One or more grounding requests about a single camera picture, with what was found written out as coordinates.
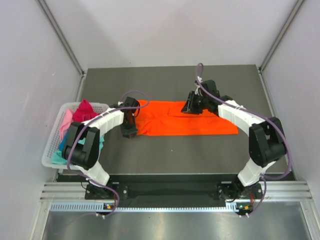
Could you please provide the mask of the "orange t shirt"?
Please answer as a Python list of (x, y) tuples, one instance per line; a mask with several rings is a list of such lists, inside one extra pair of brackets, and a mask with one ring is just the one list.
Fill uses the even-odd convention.
[(184, 101), (140, 100), (139, 103), (147, 106), (141, 108), (135, 117), (138, 135), (170, 137), (237, 135), (239, 133), (233, 123), (208, 110), (204, 110), (199, 115), (182, 113)]

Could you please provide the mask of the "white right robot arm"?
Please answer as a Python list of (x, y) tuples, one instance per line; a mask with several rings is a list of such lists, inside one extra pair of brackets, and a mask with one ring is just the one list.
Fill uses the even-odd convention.
[(230, 187), (221, 191), (222, 198), (245, 198), (267, 169), (287, 154), (285, 141), (281, 137), (284, 134), (282, 124), (276, 117), (263, 119), (247, 112), (244, 107), (226, 95), (220, 99), (225, 103), (207, 94), (198, 95), (195, 91), (191, 91), (181, 112), (199, 115), (207, 110), (231, 122), (247, 134), (249, 160), (231, 182)]

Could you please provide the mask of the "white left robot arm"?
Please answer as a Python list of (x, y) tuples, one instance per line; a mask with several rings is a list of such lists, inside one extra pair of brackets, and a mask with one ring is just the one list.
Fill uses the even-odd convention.
[(99, 162), (100, 138), (117, 126), (123, 129), (126, 137), (135, 136), (138, 132), (135, 116), (140, 108), (124, 105), (110, 107), (96, 117), (74, 122), (68, 128), (61, 154), (67, 161), (67, 170), (74, 173), (71, 169), (74, 166), (102, 198), (109, 198), (112, 194), (118, 198), (119, 194), (109, 183), (111, 177)]

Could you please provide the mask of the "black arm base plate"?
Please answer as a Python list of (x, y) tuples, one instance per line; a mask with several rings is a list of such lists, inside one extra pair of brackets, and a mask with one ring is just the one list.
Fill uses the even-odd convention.
[(140, 203), (143, 199), (159, 202), (165, 197), (173, 201), (181, 197), (183, 202), (188, 197), (209, 201), (255, 200), (263, 195), (259, 183), (244, 191), (229, 182), (120, 182), (108, 186), (116, 191), (122, 204), (134, 200)]

